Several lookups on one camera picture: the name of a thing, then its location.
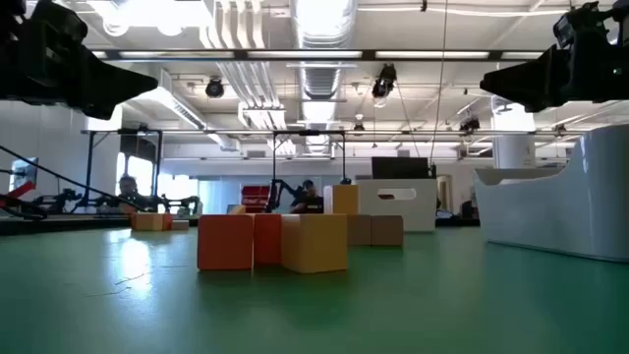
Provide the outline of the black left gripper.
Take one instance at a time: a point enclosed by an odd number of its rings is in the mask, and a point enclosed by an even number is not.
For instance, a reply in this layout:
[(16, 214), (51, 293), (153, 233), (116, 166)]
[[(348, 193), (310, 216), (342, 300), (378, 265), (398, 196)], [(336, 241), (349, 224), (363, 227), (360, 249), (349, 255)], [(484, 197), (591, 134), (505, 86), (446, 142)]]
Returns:
[(104, 63), (82, 45), (62, 44), (44, 23), (0, 13), (0, 100), (63, 103), (108, 121), (118, 104), (157, 86), (157, 79)]

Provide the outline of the large red wooden block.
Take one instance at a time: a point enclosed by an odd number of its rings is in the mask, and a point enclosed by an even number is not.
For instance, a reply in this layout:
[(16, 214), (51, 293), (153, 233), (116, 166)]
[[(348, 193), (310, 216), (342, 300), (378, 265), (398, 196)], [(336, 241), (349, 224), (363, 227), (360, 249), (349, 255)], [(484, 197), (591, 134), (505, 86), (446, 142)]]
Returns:
[(247, 214), (203, 215), (198, 223), (199, 270), (251, 269), (254, 219)]

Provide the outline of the long yellow wooden block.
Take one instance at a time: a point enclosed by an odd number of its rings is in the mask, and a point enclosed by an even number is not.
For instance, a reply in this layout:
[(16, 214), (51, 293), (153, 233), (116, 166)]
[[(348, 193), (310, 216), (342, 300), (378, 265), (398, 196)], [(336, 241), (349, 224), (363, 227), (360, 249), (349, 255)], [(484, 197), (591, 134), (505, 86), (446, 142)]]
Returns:
[(323, 189), (323, 210), (325, 213), (358, 214), (358, 185), (329, 185)]

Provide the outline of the white round pillar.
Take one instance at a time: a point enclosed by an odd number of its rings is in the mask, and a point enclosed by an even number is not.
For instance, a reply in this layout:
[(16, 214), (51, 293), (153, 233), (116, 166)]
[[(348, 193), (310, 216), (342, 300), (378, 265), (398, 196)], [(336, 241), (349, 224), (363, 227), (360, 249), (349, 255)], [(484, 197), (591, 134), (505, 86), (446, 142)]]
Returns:
[(536, 130), (534, 114), (519, 103), (493, 95), (491, 127), (500, 132), (524, 132), (524, 135), (500, 135), (493, 140), (494, 167), (524, 169), (535, 167), (535, 137), (527, 132)]

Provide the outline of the person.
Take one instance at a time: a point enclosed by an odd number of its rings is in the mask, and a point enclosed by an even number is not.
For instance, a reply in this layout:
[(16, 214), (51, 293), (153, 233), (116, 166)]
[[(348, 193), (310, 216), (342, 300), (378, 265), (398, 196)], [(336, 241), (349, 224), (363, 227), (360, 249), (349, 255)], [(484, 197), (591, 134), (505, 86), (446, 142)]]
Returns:
[(133, 213), (139, 210), (146, 210), (148, 201), (142, 196), (138, 190), (138, 184), (134, 177), (124, 175), (118, 183), (119, 195), (121, 202), (118, 203), (118, 209), (125, 214)]
[(323, 213), (323, 197), (317, 193), (312, 180), (305, 180), (301, 188), (295, 192), (294, 201), (291, 203), (291, 212)]

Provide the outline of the computer monitor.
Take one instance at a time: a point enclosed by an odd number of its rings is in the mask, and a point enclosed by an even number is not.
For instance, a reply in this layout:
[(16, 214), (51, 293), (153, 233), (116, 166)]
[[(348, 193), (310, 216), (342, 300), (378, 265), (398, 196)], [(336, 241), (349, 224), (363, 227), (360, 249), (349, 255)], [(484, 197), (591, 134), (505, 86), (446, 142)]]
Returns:
[(37, 179), (37, 157), (28, 157), (26, 160), (15, 159), (11, 164), (12, 174), (10, 176), (9, 191), (14, 191), (22, 187), (36, 188)]

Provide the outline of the grey plastic bin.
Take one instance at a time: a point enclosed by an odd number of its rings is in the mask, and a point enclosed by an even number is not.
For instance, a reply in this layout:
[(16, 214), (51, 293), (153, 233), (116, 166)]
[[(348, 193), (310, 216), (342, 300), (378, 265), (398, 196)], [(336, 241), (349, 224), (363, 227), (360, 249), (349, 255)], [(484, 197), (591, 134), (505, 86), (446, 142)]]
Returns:
[(583, 134), (565, 167), (478, 169), (488, 242), (629, 263), (629, 124)]

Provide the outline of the light orange wooden block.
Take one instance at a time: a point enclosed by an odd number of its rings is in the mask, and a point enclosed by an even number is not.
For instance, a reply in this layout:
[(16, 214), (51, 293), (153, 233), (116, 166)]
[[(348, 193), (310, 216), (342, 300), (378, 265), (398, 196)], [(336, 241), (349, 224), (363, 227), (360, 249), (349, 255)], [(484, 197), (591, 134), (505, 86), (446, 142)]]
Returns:
[(136, 212), (131, 214), (131, 225), (135, 231), (162, 231), (164, 215), (162, 213)]

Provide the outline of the black monitor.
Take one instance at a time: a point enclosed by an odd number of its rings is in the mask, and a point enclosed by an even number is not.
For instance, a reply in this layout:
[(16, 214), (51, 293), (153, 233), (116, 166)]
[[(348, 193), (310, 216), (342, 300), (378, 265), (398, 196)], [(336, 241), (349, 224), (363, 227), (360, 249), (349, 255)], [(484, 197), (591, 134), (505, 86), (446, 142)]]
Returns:
[(426, 179), (429, 162), (424, 157), (374, 156), (373, 179)]

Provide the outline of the red storage cabinet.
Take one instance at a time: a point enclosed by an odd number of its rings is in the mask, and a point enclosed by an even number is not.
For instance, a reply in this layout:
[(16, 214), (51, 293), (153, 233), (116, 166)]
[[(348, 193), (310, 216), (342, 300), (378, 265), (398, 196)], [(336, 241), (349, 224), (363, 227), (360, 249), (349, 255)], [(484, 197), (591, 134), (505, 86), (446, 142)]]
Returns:
[(246, 213), (265, 212), (270, 187), (268, 185), (244, 185), (241, 189), (241, 205)]

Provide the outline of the green table mat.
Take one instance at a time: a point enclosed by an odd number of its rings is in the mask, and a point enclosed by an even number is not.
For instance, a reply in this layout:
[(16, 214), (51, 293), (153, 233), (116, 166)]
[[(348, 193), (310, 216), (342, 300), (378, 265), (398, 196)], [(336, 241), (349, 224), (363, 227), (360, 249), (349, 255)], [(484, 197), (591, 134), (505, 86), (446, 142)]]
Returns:
[(0, 238), (0, 354), (629, 354), (629, 265), (475, 228), (347, 270), (199, 271), (195, 231)]

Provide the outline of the small red wooden block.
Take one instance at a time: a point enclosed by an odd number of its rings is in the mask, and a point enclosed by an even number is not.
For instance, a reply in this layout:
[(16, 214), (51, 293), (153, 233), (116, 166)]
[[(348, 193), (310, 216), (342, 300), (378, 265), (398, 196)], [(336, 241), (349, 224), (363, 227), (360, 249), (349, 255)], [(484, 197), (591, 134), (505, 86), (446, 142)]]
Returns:
[(282, 216), (274, 213), (254, 215), (254, 264), (281, 264)]

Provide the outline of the yellow wooden cube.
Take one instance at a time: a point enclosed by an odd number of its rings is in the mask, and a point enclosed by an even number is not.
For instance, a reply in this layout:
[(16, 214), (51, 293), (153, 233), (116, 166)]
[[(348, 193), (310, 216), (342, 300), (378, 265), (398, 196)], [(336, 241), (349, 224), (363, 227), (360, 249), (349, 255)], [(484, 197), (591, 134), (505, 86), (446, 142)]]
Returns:
[(283, 214), (281, 264), (297, 273), (348, 268), (345, 214)]

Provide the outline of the black background rig frame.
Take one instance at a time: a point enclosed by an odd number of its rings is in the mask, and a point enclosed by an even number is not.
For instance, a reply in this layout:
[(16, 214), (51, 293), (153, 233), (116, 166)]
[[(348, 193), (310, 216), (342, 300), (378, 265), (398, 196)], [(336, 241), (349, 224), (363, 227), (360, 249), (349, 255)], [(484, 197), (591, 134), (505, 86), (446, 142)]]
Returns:
[(92, 188), (91, 186), (94, 149), (104, 139), (108, 138), (110, 135), (133, 136), (133, 137), (136, 137), (137, 139), (141, 137), (148, 137), (148, 136), (157, 137), (157, 145), (156, 145), (156, 152), (155, 152), (155, 159), (154, 159), (154, 164), (153, 164), (153, 172), (152, 172), (152, 180), (151, 180), (151, 197), (155, 201), (159, 199), (159, 197), (157, 196), (157, 192), (158, 192), (158, 175), (161, 171), (161, 161), (162, 161), (162, 151), (163, 151), (163, 138), (164, 138), (163, 130), (149, 129), (147, 127), (138, 128), (138, 129), (120, 128), (117, 130), (83, 130), (83, 134), (88, 135), (88, 148), (87, 148), (87, 158), (86, 158), (86, 181), (83, 184), (80, 184), (80, 187), (84, 188), (84, 193), (83, 193), (83, 197), (76, 204), (76, 207), (94, 207), (95, 200), (93, 200), (90, 197), (91, 192), (95, 192), (99, 194), (101, 197), (119, 200), (122, 203), (128, 204), (130, 206), (133, 205), (130, 201), (120, 199), (117, 196), (97, 190), (95, 188)]
[(266, 206), (266, 212), (272, 212), (277, 210), (280, 207), (281, 203), (281, 195), (287, 183), (281, 179), (277, 178), (276, 175), (276, 162), (277, 162), (277, 150), (284, 144), (284, 142), (278, 143), (277, 138), (279, 136), (293, 136), (297, 135), (300, 137), (318, 137), (318, 136), (328, 136), (329, 142), (338, 145), (336, 141), (333, 141), (331, 136), (338, 136), (341, 139), (340, 149), (342, 150), (342, 183), (347, 183), (351, 181), (351, 179), (347, 176), (346, 172), (346, 143), (347, 143), (347, 135), (343, 130), (317, 130), (317, 129), (303, 129), (303, 130), (273, 130), (272, 134), (272, 174), (271, 174), (271, 185), (270, 192), (268, 196), (268, 202)]

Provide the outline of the black overhead light rail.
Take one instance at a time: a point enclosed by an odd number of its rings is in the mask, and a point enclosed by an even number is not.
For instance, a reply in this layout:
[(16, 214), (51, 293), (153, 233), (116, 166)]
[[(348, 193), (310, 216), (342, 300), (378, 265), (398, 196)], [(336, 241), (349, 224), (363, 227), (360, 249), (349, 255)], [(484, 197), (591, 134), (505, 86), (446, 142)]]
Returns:
[(303, 62), (523, 62), (541, 50), (377, 50), (377, 49), (93, 49), (109, 62), (303, 61)]

